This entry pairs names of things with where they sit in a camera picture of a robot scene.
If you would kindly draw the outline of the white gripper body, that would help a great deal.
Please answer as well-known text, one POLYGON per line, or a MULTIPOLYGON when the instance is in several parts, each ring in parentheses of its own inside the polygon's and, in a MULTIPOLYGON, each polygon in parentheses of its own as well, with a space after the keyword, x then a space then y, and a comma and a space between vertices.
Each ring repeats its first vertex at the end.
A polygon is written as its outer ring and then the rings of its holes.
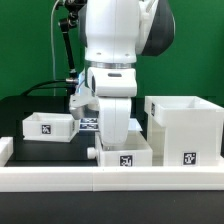
POLYGON ((104 146, 117 146, 125 143, 130 113, 130 98, 99 97, 98 125, 104 146))

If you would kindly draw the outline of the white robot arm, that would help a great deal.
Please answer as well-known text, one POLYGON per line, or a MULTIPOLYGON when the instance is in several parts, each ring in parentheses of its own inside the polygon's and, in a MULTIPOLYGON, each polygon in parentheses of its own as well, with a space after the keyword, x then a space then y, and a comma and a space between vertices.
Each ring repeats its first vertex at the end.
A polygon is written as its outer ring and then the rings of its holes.
POLYGON ((76 111, 96 100, 102 144, 122 145, 137 94, 136 57, 158 56, 170 47, 174 16, 168 0, 87 0, 81 13, 90 95, 72 99, 70 108, 76 111))

